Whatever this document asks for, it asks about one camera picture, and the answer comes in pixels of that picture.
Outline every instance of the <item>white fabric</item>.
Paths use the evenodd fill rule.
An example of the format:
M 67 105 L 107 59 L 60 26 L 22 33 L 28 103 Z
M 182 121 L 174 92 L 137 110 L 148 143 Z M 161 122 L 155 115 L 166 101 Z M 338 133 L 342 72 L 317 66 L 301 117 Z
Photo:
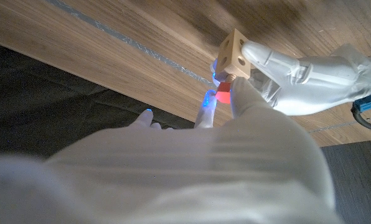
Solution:
M 231 94 L 220 128 L 150 128 L 145 111 L 45 163 L 0 158 L 0 223 L 342 223 L 311 137 L 244 78 Z

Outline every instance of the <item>wooden surface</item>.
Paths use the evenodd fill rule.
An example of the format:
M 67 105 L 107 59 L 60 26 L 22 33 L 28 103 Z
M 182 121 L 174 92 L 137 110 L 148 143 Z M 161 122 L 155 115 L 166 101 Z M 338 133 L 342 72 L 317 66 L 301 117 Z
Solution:
M 344 43 L 371 54 L 371 1 L 63 0 L 61 8 L 50 2 L 0 1 L 0 44 L 189 120 L 209 87 L 104 27 L 207 80 L 218 46 L 234 27 L 294 57 L 328 55 Z M 85 22 L 65 5 L 105 26 Z M 320 146 L 371 140 L 349 111 L 345 104 L 294 119 Z M 215 125 L 228 119 L 228 106 L 219 105 Z

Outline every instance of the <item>black cable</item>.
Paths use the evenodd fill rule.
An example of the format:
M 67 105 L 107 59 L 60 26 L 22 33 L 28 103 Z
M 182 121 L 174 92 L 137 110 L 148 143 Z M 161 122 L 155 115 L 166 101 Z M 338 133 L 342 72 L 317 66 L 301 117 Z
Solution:
M 361 112 L 359 112 L 357 108 L 353 106 L 351 111 L 353 113 L 353 117 L 356 120 L 356 122 L 358 122 L 359 124 L 361 124 L 362 126 L 366 128 L 371 129 L 371 123 L 369 123 L 363 117 L 361 117 Z

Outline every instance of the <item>robotic hand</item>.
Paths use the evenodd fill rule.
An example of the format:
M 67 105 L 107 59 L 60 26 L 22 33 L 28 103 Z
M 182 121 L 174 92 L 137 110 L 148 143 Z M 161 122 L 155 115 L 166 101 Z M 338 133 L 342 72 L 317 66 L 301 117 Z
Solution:
M 295 59 L 248 41 L 242 54 L 257 68 L 251 70 L 250 83 L 274 109 L 289 116 L 317 113 L 371 95 L 371 58 L 349 44 L 328 57 Z

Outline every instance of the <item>wooden cube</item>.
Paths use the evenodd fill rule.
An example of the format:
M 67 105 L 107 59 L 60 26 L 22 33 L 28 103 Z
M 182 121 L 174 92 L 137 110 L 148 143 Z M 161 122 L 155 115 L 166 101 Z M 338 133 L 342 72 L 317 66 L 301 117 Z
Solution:
M 225 82 L 227 75 L 234 74 L 238 77 L 250 77 L 251 64 L 245 60 L 241 53 L 243 43 L 248 39 L 240 31 L 234 29 L 220 44 L 215 78 L 219 82 Z

